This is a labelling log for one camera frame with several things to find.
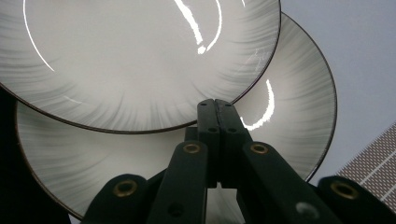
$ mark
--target brass grommet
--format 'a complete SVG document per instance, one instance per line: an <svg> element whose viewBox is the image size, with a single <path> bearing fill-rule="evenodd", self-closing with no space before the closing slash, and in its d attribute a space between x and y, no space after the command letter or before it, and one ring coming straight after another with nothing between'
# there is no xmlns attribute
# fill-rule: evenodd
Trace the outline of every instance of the brass grommet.
<svg viewBox="0 0 396 224"><path fill-rule="evenodd" d="M127 197L137 190L137 184L132 179L123 180L116 185L113 193L120 198Z"/></svg>
<svg viewBox="0 0 396 224"><path fill-rule="evenodd" d="M265 154L268 152L268 147L265 147L260 144L253 144L250 146L250 150L252 150L255 153Z"/></svg>
<svg viewBox="0 0 396 224"><path fill-rule="evenodd" d="M196 144L187 144L186 146L183 147L183 150L187 153L197 153L201 150L201 148L196 145Z"/></svg>
<svg viewBox="0 0 396 224"><path fill-rule="evenodd" d="M339 181L332 182L330 184L330 188L336 194L349 200L354 200L359 197L359 192L357 190L355 190L350 185L343 182L339 182Z"/></svg>

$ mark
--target plate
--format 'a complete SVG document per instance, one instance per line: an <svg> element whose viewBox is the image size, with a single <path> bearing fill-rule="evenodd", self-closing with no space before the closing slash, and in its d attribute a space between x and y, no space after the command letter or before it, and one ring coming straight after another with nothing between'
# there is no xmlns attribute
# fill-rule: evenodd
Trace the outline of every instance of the plate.
<svg viewBox="0 0 396 224"><path fill-rule="evenodd" d="M301 178L316 171L332 140L336 94L318 46L282 16L274 59L262 79L235 104L255 141L275 147ZM121 174L150 178L164 169L184 129L125 135L98 133L49 119L18 104L21 148L37 181L76 217ZM208 191L207 223L243 223L233 189Z"/></svg>
<svg viewBox="0 0 396 224"><path fill-rule="evenodd" d="M187 126L234 102L276 47L278 0L0 1L0 83L54 119L111 133Z"/></svg>

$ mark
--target white plate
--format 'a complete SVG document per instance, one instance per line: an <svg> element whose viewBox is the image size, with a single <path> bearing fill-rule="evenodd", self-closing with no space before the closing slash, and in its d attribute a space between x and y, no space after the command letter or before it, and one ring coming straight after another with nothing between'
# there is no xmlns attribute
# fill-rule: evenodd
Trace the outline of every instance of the white plate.
<svg viewBox="0 0 396 224"><path fill-rule="evenodd" d="M175 129L257 81L279 24L278 0L1 0L0 83L80 127Z"/></svg>
<svg viewBox="0 0 396 224"><path fill-rule="evenodd" d="M279 43L258 84L236 103L254 140L274 146L307 179L332 139L336 96L332 74L310 37L287 16ZM23 153L37 181L72 214L82 217L93 197L121 174L150 178L164 169L184 129L121 135L79 129L18 105ZM210 189L208 223L243 223L235 190Z"/></svg>

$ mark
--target ceramic plate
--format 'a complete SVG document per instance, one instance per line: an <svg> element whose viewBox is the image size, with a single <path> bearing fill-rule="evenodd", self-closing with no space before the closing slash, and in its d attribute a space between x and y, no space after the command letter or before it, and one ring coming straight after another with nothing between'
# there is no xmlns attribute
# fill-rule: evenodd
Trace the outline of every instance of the ceramic plate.
<svg viewBox="0 0 396 224"><path fill-rule="evenodd" d="M312 39L282 17L274 59L257 85L236 103L254 140L273 145L307 179L332 139L336 116L332 74ZM122 135L49 119L18 104L23 153L39 183L72 214L83 217L93 197L121 174L150 178L164 169L184 129ZM210 189L208 223L243 223L235 190Z"/></svg>
<svg viewBox="0 0 396 224"><path fill-rule="evenodd" d="M279 24L278 0L1 0L0 83L80 127L175 129L258 80Z"/></svg>

